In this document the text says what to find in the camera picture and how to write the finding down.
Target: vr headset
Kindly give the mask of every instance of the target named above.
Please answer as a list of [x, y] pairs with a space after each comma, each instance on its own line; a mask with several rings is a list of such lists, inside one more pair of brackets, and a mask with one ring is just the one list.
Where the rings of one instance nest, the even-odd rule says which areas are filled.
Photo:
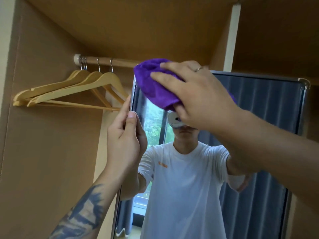
[[182, 126], [187, 126], [182, 120], [178, 117], [176, 112], [168, 111], [167, 112], [167, 122], [172, 128], [180, 128]]

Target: purple cloth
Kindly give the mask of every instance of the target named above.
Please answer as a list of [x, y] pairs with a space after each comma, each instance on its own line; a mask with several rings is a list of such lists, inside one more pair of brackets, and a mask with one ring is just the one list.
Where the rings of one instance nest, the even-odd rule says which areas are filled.
[[175, 111], [173, 104], [181, 102], [181, 100], [164, 86], [159, 84], [157, 81], [151, 78], [151, 72], [162, 72], [170, 74], [179, 80], [182, 80], [179, 76], [170, 70], [162, 69], [160, 67], [161, 63], [169, 62], [167, 59], [152, 59], [146, 60], [134, 67], [134, 75], [136, 82], [140, 87], [143, 94], [148, 98], [153, 104], [157, 105], [166, 111]]

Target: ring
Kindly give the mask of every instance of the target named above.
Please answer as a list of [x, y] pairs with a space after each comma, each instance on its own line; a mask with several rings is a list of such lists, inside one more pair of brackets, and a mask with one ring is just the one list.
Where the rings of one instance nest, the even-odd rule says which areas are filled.
[[204, 66], [199, 67], [198, 69], [194, 70], [194, 72], [197, 72], [197, 71], [199, 71], [202, 68], [204, 68]]

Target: blue curtain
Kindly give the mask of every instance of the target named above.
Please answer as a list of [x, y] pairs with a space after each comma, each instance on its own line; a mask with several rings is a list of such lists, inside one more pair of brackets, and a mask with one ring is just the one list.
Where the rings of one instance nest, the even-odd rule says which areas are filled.
[[[132, 111], [135, 111], [137, 113], [143, 126], [146, 111], [146, 98], [145, 96], [143, 96], [138, 86], [136, 86], [135, 88]], [[124, 233], [124, 231], [126, 236], [131, 233], [133, 222], [133, 204], [134, 198], [126, 201], [120, 201], [117, 211], [115, 228], [115, 233], [117, 236], [119, 236], [121, 233]]]
[[[234, 95], [237, 104], [255, 115], [292, 133], [297, 133], [301, 112], [301, 88], [297, 82], [215, 76]], [[220, 145], [209, 132], [201, 131], [199, 140]], [[227, 239], [277, 239], [287, 189], [269, 173], [254, 174], [241, 193], [227, 184], [222, 186], [220, 203]]]

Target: person's left hand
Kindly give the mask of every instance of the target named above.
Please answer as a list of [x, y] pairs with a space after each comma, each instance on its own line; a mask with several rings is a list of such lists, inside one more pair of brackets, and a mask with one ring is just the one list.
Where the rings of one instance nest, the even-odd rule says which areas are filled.
[[116, 172], [128, 172], [140, 162], [147, 148], [146, 134], [135, 112], [129, 112], [130, 96], [107, 130], [106, 166]]

